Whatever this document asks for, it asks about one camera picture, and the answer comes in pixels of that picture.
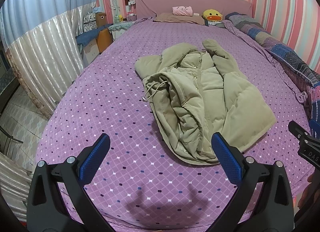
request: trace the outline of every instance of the brown pillow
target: brown pillow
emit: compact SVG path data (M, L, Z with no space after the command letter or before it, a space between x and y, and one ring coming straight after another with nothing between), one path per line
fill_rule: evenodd
M172 13L161 13L157 15L154 22L167 22L167 23L191 23L204 25L204 19L199 15L185 16L185 15L173 15Z

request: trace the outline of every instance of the pink plush pillow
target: pink plush pillow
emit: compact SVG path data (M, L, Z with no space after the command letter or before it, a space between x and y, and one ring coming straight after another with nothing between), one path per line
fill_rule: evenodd
M172 10L173 10L173 15L193 16L191 6L174 6Z

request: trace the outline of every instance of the polka dot bedsheet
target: polka dot bedsheet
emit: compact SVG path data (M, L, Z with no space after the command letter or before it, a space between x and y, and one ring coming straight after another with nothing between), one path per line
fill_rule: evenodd
M295 120L309 130L308 120L267 59L226 29L145 21L133 25L76 79L49 120L36 155L37 160L60 163L107 133L111 149L84 189L117 231L204 231L236 190L220 165L189 165L170 152L149 103L141 100L144 88L134 71L139 57L160 54L181 42L203 49L207 38L234 56L277 118L245 155L260 163L283 161L293 195L306 185L312 166L297 155L298 142L287 125ZM294 86L289 78L287 82ZM60 188L71 216L79 220L65 187ZM254 207L256 191L243 219Z

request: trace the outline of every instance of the bed headboard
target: bed headboard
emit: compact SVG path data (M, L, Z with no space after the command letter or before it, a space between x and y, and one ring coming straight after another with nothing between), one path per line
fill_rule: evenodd
M173 6L191 6L193 13L200 15L207 9L215 9L223 16L232 12L252 16L252 4L245 0L136 0L137 18L171 13Z

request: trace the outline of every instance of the yellow duck pillow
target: yellow duck pillow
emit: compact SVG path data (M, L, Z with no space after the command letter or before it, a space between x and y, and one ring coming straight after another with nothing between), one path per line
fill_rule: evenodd
M217 10L208 9L203 12L202 17L208 21L217 22L222 20L223 15Z

